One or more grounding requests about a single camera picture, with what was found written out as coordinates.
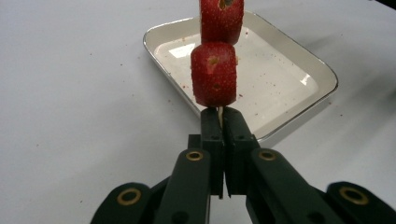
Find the white table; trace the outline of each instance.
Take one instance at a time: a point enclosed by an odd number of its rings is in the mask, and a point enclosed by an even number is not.
[[[396,11],[366,0],[247,0],[327,63],[339,89],[274,145],[314,187],[396,208]],[[198,0],[0,2],[0,223],[89,223],[115,187],[169,176],[199,120],[143,47]],[[244,197],[211,223],[249,223]]]

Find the red strawberry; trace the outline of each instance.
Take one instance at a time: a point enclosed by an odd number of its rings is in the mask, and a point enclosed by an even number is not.
[[[236,44],[244,16],[244,0],[200,0],[201,42]]]
[[[195,100],[210,107],[226,106],[236,98],[236,56],[232,45],[208,42],[191,53]]]

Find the ceramic dish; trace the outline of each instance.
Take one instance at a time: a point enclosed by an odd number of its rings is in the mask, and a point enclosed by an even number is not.
[[[159,25],[144,36],[154,62],[197,115],[204,108],[195,103],[192,93],[190,53],[199,44],[198,18]],[[260,141],[316,107],[337,88],[337,77],[327,64],[251,12],[245,12],[234,47],[239,59],[237,99],[230,106],[242,112]]]

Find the white tray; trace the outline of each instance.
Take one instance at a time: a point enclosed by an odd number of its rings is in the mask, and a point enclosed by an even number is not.
[[[190,53],[200,44],[199,32],[199,19],[193,18],[153,27],[144,36],[154,62],[197,115],[204,107],[195,103],[192,93]],[[230,106],[242,112],[260,141],[337,88],[337,77],[328,65],[251,12],[245,12],[234,47],[239,58],[237,99]]]

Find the wooden skewer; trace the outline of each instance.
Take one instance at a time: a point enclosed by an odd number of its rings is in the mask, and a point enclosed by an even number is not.
[[[219,107],[218,107],[219,124],[220,124],[220,128],[221,128],[221,129],[222,129],[222,125],[223,125],[223,116],[222,116],[222,114],[223,114],[223,109],[224,109],[223,106],[219,106]]]

